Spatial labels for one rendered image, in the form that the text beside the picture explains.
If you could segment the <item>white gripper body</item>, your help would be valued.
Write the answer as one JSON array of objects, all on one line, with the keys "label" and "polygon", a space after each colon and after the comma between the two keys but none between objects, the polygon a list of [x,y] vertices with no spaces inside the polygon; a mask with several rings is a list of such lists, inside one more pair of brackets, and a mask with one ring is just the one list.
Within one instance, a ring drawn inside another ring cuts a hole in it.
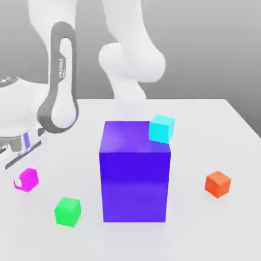
[{"label": "white gripper body", "polygon": [[36,148],[42,145],[42,141],[38,141],[30,149],[26,149],[24,152],[13,152],[11,146],[6,141],[3,144],[3,176],[8,174],[8,169],[18,163],[27,155],[31,154]]}]

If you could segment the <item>small green cube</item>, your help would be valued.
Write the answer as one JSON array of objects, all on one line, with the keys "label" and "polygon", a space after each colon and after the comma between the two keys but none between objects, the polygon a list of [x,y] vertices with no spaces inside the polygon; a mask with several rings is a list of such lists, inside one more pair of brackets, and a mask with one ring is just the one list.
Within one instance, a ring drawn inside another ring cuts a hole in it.
[{"label": "small green cube", "polygon": [[55,207],[54,213],[57,224],[75,227],[81,215],[80,200],[62,197]]}]

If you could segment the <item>small cyan cube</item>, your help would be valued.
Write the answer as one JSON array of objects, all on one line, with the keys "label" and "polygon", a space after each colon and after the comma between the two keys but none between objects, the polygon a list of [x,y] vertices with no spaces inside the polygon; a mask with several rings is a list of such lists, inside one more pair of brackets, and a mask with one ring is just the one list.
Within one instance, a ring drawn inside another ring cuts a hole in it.
[{"label": "small cyan cube", "polygon": [[175,119],[156,115],[149,122],[149,140],[169,144],[174,134]]}]

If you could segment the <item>small orange cube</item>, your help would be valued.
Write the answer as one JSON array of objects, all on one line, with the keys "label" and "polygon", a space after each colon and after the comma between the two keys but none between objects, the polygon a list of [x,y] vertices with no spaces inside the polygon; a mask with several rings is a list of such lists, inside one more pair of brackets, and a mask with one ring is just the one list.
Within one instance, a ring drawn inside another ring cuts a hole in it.
[{"label": "small orange cube", "polygon": [[229,192],[231,178],[220,171],[216,171],[206,176],[205,190],[214,197],[220,198]]}]

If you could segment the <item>small magenta cube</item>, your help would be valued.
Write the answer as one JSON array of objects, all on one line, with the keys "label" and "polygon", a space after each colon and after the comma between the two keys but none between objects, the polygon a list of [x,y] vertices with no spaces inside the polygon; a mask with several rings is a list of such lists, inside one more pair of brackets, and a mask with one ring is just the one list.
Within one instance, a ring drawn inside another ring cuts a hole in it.
[{"label": "small magenta cube", "polygon": [[37,170],[33,168],[25,169],[20,174],[19,179],[21,181],[21,186],[18,186],[15,181],[13,181],[14,187],[27,193],[39,183]]}]

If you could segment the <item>large purple box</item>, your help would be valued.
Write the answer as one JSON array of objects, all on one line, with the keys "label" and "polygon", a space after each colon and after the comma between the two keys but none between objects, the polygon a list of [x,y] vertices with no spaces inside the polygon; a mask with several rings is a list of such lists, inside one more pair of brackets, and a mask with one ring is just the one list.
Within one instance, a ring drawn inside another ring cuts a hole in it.
[{"label": "large purple box", "polygon": [[106,121],[99,149],[104,222],[165,222],[171,150],[148,121]]}]

